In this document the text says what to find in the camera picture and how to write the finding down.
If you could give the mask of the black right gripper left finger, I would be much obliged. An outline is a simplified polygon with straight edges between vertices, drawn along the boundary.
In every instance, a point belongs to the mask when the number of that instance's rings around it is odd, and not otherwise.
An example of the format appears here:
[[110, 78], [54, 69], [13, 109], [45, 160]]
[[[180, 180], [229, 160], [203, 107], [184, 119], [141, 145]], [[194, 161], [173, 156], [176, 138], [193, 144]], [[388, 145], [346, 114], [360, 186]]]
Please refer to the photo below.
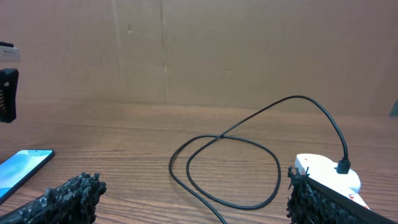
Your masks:
[[1, 216], [1, 224], [92, 224], [106, 192], [99, 173], [82, 172], [57, 188]]

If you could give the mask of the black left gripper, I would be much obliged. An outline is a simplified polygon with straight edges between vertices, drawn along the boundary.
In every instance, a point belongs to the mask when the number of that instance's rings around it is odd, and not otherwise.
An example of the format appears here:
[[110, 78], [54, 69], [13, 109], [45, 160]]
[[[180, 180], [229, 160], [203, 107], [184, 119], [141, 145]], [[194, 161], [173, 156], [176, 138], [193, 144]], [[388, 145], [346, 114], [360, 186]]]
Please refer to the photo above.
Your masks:
[[16, 92], [19, 71], [16, 68], [1, 70], [1, 122], [11, 123], [16, 119]]

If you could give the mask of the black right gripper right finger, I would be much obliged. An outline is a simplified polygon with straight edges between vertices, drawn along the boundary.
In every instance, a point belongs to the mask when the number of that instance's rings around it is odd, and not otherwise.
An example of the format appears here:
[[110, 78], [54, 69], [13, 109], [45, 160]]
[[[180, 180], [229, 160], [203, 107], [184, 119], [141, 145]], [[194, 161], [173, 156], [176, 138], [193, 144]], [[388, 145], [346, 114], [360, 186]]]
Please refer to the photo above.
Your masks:
[[288, 168], [289, 187], [293, 188], [287, 202], [287, 217], [297, 224], [397, 224], [352, 201], [332, 189]]

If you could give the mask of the blue screen smartphone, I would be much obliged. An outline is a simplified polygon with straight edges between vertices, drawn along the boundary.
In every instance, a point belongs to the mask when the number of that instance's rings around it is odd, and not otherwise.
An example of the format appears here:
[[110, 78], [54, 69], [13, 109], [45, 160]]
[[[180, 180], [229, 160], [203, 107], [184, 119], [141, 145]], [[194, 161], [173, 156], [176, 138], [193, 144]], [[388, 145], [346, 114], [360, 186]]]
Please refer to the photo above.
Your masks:
[[24, 185], [55, 155], [51, 149], [18, 151], [1, 164], [1, 203]]

